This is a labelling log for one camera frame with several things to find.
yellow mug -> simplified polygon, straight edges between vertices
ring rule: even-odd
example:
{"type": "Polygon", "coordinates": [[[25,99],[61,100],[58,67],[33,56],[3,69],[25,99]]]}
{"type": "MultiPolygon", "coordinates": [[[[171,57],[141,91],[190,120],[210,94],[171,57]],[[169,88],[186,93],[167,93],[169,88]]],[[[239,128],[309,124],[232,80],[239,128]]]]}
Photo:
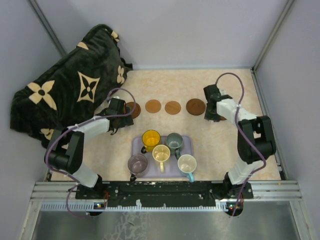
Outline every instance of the yellow mug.
{"type": "Polygon", "coordinates": [[[142,135],[143,147],[141,153],[152,152],[155,146],[159,145],[161,141],[160,134],[155,130],[148,130],[142,135]]]}
{"type": "Polygon", "coordinates": [[[153,149],[152,157],[160,167],[161,173],[164,173],[165,166],[170,163],[170,149],[166,145],[158,145],[153,149]]]}

gray mug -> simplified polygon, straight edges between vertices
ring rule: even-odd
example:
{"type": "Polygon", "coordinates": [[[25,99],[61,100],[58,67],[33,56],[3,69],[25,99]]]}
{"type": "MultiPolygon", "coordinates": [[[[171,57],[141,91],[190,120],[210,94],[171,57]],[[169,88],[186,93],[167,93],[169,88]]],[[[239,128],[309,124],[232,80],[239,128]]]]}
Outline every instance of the gray mug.
{"type": "Polygon", "coordinates": [[[180,151],[184,148],[184,140],[178,133],[170,133],[165,140],[165,145],[170,149],[171,154],[174,154],[176,159],[181,156],[180,151]]]}

white mug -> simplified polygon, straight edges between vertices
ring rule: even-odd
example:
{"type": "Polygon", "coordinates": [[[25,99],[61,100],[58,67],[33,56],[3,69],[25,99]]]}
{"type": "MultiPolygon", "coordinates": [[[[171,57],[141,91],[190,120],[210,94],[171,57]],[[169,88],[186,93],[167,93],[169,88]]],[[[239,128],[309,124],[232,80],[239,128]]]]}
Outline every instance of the white mug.
{"type": "Polygon", "coordinates": [[[178,167],[182,174],[185,175],[190,182],[193,183],[195,181],[193,172],[197,168],[197,160],[193,156],[189,154],[182,155],[178,159],[178,167]]]}

pale yellow mug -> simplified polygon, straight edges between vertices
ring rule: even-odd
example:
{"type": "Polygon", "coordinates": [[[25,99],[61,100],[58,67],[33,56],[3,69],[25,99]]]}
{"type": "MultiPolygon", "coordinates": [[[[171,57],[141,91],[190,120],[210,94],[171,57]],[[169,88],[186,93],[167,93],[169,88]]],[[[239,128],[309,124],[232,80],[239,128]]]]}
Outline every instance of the pale yellow mug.
{"type": "Polygon", "coordinates": [[[170,164],[170,149],[166,145],[158,145],[153,149],[152,157],[160,167],[161,173],[164,173],[165,166],[170,164]]]}

beige flower pattern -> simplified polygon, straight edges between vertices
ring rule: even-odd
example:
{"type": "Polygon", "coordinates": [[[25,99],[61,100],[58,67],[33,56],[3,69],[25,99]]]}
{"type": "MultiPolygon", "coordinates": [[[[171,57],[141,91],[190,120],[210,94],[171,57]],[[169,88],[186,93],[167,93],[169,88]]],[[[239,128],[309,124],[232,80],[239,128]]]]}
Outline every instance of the beige flower pattern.
{"type": "Polygon", "coordinates": [[[43,99],[50,108],[57,110],[55,100],[49,94],[54,84],[55,80],[47,81],[42,86],[39,86],[35,82],[29,83],[27,85],[28,88],[34,92],[29,96],[29,99],[35,104],[38,104],[43,99]]]}
{"type": "Polygon", "coordinates": [[[125,82],[124,73],[125,73],[125,69],[119,65],[118,77],[116,78],[116,82],[118,84],[123,84],[125,82]]]}
{"type": "Polygon", "coordinates": [[[110,35],[113,38],[113,40],[115,40],[116,42],[119,42],[120,39],[119,39],[118,33],[116,33],[115,31],[112,31],[110,35]]]}
{"type": "Polygon", "coordinates": [[[97,85],[99,83],[100,77],[92,78],[84,75],[83,73],[78,71],[78,75],[80,78],[80,94],[77,102],[82,100],[87,100],[90,102],[95,102],[95,93],[97,89],[97,85]]]}
{"type": "Polygon", "coordinates": [[[82,41],[78,43],[77,47],[89,50],[88,46],[82,41]]]}
{"type": "Polygon", "coordinates": [[[49,128],[42,128],[41,133],[45,136],[46,139],[51,140],[54,130],[49,128]]]}

